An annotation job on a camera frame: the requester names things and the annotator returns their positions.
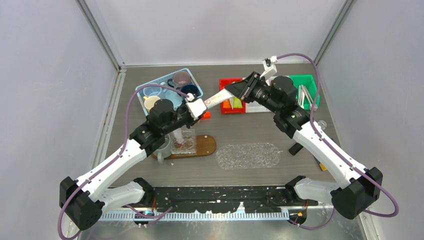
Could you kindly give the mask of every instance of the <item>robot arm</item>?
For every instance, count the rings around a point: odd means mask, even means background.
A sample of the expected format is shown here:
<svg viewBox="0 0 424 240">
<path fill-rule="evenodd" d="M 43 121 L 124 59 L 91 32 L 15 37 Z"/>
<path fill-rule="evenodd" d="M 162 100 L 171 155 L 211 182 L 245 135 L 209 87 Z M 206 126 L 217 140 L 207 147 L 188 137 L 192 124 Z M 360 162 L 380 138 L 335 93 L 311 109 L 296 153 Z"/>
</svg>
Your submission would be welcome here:
<svg viewBox="0 0 424 240">
<path fill-rule="evenodd" d="M 363 170 L 363 173 L 379 184 L 383 180 L 382 173 L 375 167 L 366 169 L 331 141 L 325 133 L 321 132 L 321 137 L 317 136 L 309 122 L 309 113 L 297 104 L 297 89 L 293 86 L 293 81 L 288 77 L 278 76 L 270 82 L 270 77 L 277 72 L 276 62 L 275 56 L 265 59 L 263 61 L 265 71 L 261 75 L 252 72 L 244 80 L 227 85 L 225 89 L 204 102 L 189 94 L 181 106 L 174 110 L 171 101 L 159 100 L 150 110 L 146 122 L 130 134 L 122 155 L 74 196 L 65 210 L 66 214 L 80 230 L 86 230 L 97 222 L 102 213 L 131 203 L 147 205 L 154 197 L 154 190 L 142 178 L 134 179 L 133 182 L 121 187 L 110 189 L 108 187 L 129 168 L 158 149 L 165 142 L 166 134 L 182 126 L 193 126 L 207 109 L 237 97 L 246 103 L 256 101 L 273 112 L 275 114 L 273 120 L 278 129 L 308 149 L 327 167 L 336 180 L 336 183 L 321 182 L 298 176 L 285 185 L 286 189 L 292 190 L 293 194 L 301 199 L 333 204 L 345 218 L 355 218 L 379 198 L 380 190 L 353 171 L 324 144 L 323 139 L 349 159 L 353 166 Z M 65 178 L 60 183 L 60 207 L 93 173 L 110 163 L 121 149 L 122 146 L 99 166 L 76 180 Z"/>
<path fill-rule="evenodd" d="M 90 228 L 102 213 L 109 210 L 132 203 L 147 205 L 153 199 L 154 191 L 152 186 L 142 178 L 137 178 L 121 187 L 112 189 L 108 187 L 128 169 L 150 156 L 164 144 L 166 134 L 183 126 L 189 128 L 197 123 L 206 109 L 205 103 L 192 94 L 189 94 L 177 110 L 174 110 L 170 100 L 157 101 L 146 117 L 146 122 L 129 135 L 124 151 L 112 165 L 90 180 L 94 173 L 103 169 L 119 155 L 123 146 L 100 165 L 76 180 L 67 177 L 60 183 L 60 207 L 64 206 L 70 195 L 86 180 L 88 183 L 73 197 L 65 209 L 65 213 L 80 230 Z"/>
<path fill-rule="evenodd" d="M 268 69 L 272 70 L 273 64 L 271 62 Z M 299 176 L 286 184 L 286 188 L 292 189 L 301 199 L 333 204 L 342 216 L 354 219 L 380 196 L 380 190 L 354 171 L 354 168 L 359 169 L 380 185 L 383 174 L 376 167 L 368 170 L 337 146 L 325 133 L 320 132 L 321 136 L 316 134 L 311 126 L 309 113 L 297 104 L 297 89 L 289 77 L 277 76 L 268 83 L 263 76 L 271 77 L 269 74 L 259 75 L 257 72 L 252 72 L 244 80 L 227 85 L 225 90 L 246 103 L 255 101 L 273 112 L 275 114 L 273 120 L 277 128 L 308 149 L 325 165 L 336 180 L 336 183 L 330 183 Z M 347 165 L 324 141 L 328 142 L 338 154 L 348 159 L 352 167 Z"/>
</svg>

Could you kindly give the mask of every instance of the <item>cup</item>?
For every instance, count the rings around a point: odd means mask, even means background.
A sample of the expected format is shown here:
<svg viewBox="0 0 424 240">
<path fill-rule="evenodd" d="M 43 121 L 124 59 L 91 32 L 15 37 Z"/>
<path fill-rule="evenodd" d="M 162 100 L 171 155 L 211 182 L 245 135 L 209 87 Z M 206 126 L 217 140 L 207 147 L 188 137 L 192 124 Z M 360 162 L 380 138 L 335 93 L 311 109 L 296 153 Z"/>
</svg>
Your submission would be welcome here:
<svg viewBox="0 0 424 240">
<path fill-rule="evenodd" d="M 177 71 L 172 79 L 168 79 L 168 85 L 170 87 L 173 87 L 175 89 L 180 89 L 184 85 L 187 85 L 190 83 L 192 77 L 190 74 L 186 71 Z"/>
<path fill-rule="evenodd" d="M 150 112 L 150 109 L 153 108 L 153 106 L 155 106 L 155 103 L 160 100 L 161 98 L 158 96 L 144 96 L 144 107 L 146 108 L 147 112 Z"/>
<path fill-rule="evenodd" d="M 193 84 L 187 84 L 185 86 L 183 86 L 180 91 L 184 94 L 193 94 L 194 96 L 199 96 L 200 95 L 200 91 L 199 88 L 196 85 Z"/>
<path fill-rule="evenodd" d="M 160 83 L 160 85 L 166 85 L 166 83 L 163 81 Z M 164 93 L 167 90 L 168 89 L 160 86 L 148 86 L 143 89 L 143 94 L 146 97 L 158 96 L 159 98 L 164 98 Z"/>
<path fill-rule="evenodd" d="M 169 134 L 165 135 L 165 143 L 162 144 L 156 151 L 153 152 L 157 157 L 157 161 L 161 164 L 164 159 L 171 156 L 171 137 Z"/>
</svg>

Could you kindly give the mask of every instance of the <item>gray wall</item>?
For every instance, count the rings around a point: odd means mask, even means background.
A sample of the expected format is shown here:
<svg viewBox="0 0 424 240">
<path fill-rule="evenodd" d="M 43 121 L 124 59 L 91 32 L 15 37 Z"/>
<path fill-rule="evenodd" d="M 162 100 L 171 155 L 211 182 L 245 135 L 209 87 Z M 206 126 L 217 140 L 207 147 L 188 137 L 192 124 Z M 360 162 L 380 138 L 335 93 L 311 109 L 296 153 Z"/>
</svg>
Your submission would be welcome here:
<svg viewBox="0 0 424 240">
<path fill-rule="evenodd" d="M 116 76 L 75 1 L 0 3 L 0 239 L 56 240 L 59 183 L 91 167 Z"/>
<path fill-rule="evenodd" d="M 422 239 L 424 1 L 357 1 L 324 55 L 326 99 L 343 148 L 383 172 L 396 218 L 383 239 Z M 391 213 L 382 194 L 377 212 Z"/>
<path fill-rule="evenodd" d="M 87 0 L 126 65 L 257 64 L 292 52 L 314 57 L 344 2 Z"/>
</svg>

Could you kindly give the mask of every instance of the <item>dark cup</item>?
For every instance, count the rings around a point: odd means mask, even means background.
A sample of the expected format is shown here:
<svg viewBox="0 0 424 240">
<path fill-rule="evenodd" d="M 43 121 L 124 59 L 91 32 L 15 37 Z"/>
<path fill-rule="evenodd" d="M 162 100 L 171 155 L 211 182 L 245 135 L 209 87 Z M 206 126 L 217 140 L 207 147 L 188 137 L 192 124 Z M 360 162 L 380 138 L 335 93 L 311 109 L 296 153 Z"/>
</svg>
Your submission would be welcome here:
<svg viewBox="0 0 424 240">
<path fill-rule="evenodd" d="M 182 86 L 180 91 L 185 93 L 185 94 L 193 94 L 196 97 L 198 97 L 200 95 L 199 88 L 196 85 L 193 85 L 193 84 L 187 84 L 187 85 Z"/>
</svg>

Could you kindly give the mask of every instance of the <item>gray cup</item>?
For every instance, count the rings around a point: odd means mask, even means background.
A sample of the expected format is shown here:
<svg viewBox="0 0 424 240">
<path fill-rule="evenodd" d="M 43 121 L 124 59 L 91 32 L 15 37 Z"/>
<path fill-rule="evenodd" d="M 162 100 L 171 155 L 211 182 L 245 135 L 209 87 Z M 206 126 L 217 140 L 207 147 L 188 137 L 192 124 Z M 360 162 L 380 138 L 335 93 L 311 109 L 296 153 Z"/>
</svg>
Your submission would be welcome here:
<svg viewBox="0 0 424 240">
<path fill-rule="evenodd" d="M 165 143 L 162 144 L 156 151 L 153 152 L 157 157 L 157 161 L 161 164 L 164 158 L 171 156 L 171 137 L 169 134 L 165 135 Z"/>
</svg>

